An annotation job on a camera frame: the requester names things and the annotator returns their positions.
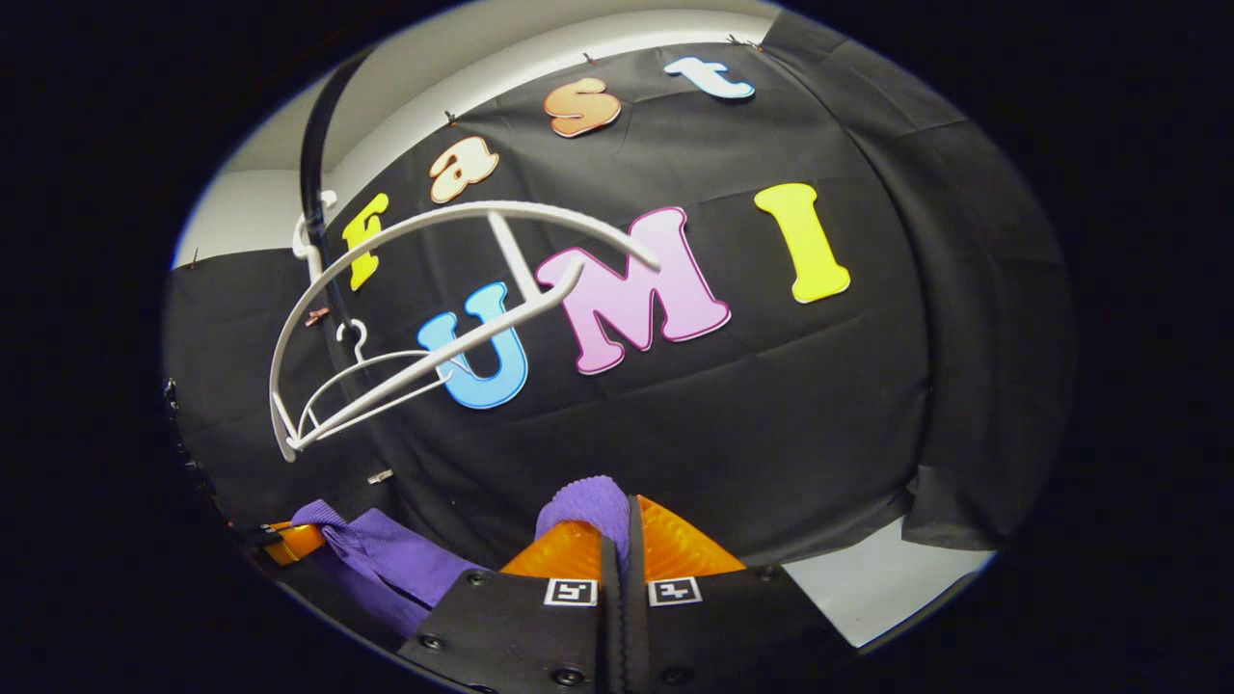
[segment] blue letter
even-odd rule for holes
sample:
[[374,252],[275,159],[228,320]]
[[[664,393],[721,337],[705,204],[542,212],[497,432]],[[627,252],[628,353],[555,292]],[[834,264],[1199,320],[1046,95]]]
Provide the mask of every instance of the blue letter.
[[703,63],[691,56],[664,65],[664,72],[669,74],[684,74],[686,79],[695,83],[695,86],[721,99],[744,99],[754,94],[754,88],[749,84],[744,82],[734,84],[719,77],[718,73],[728,72],[728,68],[723,63]]
[[[481,322],[489,322],[506,312],[506,307],[502,305],[505,298],[506,284],[495,282],[481,286],[468,296],[463,309],[480,319]],[[442,314],[426,322],[420,328],[416,340],[424,349],[437,349],[454,340],[457,325],[458,319],[454,314]],[[449,378],[445,382],[445,389],[464,408],[473,410],[496,408],[517,395],[523,384],[527,383],[527,356],[523,354],[523,346],[518,341],[518,336],[515,335],[515,328],[494,335],[491,342],[492,348],[497,351],[497,373],[489,378],[478,378],[474,373],[468,373],[450,362],[437,367],[437,375]],[[465,354],[459,354],[454,359],[466,364]]]

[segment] screw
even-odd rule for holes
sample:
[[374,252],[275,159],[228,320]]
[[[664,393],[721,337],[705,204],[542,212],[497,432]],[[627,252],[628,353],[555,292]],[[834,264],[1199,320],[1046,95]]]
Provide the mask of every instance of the screw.
[[691,672],[690,668],[669,668],[660,673],[660,680],[664,682],[664,684],[673,685],[685,684],[690,682],[691,677],[694,677],[694,672]]
[[582,673],[576,669],[563,668],[553,673],[553,682],[561,687],[574,687],[582,682]]

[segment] white wall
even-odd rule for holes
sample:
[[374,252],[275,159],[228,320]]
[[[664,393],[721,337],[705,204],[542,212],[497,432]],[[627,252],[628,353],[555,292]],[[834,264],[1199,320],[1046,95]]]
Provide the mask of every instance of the white wall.
[[[323,175],[322,183],[338,194],[338,210],[400,154],[442,127],[444,111],[463,114],[531,79],[581,63],[584,52],[602,58],[673,43],[724,43],[729,33],[742,41],[760,42],[770,26],[770,19],[734,12],[649,10],[553,30],[471,63],[427,89],[374,128]],[[299,217],[299,172],[244,170],[220,175],[197,204],[172,267],[188,264],[194,249],[201,259],[289,248]]]

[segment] white plastic hanger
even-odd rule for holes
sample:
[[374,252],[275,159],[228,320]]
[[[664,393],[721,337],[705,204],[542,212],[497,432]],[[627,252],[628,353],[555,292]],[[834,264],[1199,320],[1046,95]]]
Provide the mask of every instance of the white plastic hanger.
[[[332,191],[322,191],[322,201],[326,203],[328,209],[337,203],[337,196]],[[313,300],[313,298],[316,298],[317,294],[325,289],[326,284],[348,268],[352,264],[352,261],[381,245],[389,243],[400,236],[434,224],[480,216],[486,217],[489,220],[489,225],[492,227],[492,235],[506,259],[506,265],[510,268],[511,274],[513,274],[515,284],[518,285],[518,290],[523,295],[523,304],[506,311],[501,315],[501,317],[492,322],[484,324],[470,332],[455,337],[450,342],[433,349],[432,352],[423,353],[423,357],[416,363],[404,368],[395,375],[387,378],[385,382],[378,384],[368,393],[364,393],[333,415],[326,417],[325,421],[317,421],[317,417],[308,411],[308,406],[316,400],[322,390],[333,383],[337,383],[342,377],[348,373],[353,373],[362,366],[369,366],[371,363],[395,357],[416,356],[421,353],[418,351],[405,351],[383,354],[371,359],[363,359],[359,353],[359,345],[357,345],[357,358],[363,361],[353,367],[349,367],[348,369],[344,369],[342,373],[336,374],[321,388],[318,388],[313,396],[310,398],[308,405],[305,406],[305,411],[300,416],[299,426],[294,425],[291,417],[288,415],[286,406],[283,403],[283,396],[279,394],[279,374],[283,369],[283,357],[288,347],[288,341],[291,337],[291,331],[296,327],[296,324],[300,322],[300,317],[304,315],[305,310],[307,310],[308,304]],[[308,262],[308,277],[312,282],[308,285],[308,289],[306,289],[300,296],[295,307],[291,309],[288,321],[283,325],[283,331],[279,333],[279,341],[274,346],[274,359],[270,364],[270,420],[274,425],[274,435],[279,442],[279,449],[283,452],[284,458],[289,462],[295,461],[296,451],[302,451],[306,446],[313,443],[318,438],[337,433],[358,421],[441,385],[444,380],[438,380],[428,387],[406,394],[392,403],[376,408],[379,401],[394,394],[408,383],[428,375],[442,363],[463,352],[466,352],[468,349],[484,345],[499,332],[508,330],[559,305],[565,296],[574,290],[575,285],[579,283],[579,277],[582,274],[582,259],[575,259],[570,267],[566,268],[565,273],[563,273],[560,282],[558,282],[552,289],[548,291],[540,291],[539,285],[536,283],[536,278],[532,275],[531,268],[527,265],[527,259],[523,258],[522,249],[518,247],[513,233],[510,231],[510,226],[506,224],[507,216],[554,222],[566,228],[580,231],[613,246],[624,253],[628,253],[636,261],[643,263],[653,270],[659,272],[660,269],[660,262],[655,258],[654,253],[643,246],[634,243],[628,235],[621,232],[612,225],[605,224],[595,217],[539,203],[485,200],[480,203],[462,203],[458,205],[450,205],[401,221],[355,245],[350,251],[331,263],[329,268],[321,270],[321,253],[307,242],[308,240],[305,237],[306,231],[304,217],[301,217],[300,222],[296,224],[295,235],[291,241],[291,249],[297,258],[302,258]],[[306,416],[312,420],[313,429],[310,430],[308,433],[302,433]]]

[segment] orange soft pad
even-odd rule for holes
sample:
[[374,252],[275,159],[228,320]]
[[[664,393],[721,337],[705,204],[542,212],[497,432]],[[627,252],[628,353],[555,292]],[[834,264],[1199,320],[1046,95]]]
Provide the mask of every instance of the orange soft pad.
[[737,557],[664,506],[638,496],[643,512],[643,577],[664,580],[745,568]]
[[520,552],[501,573],[600,580],[600,531],[590,524],[561,521]]

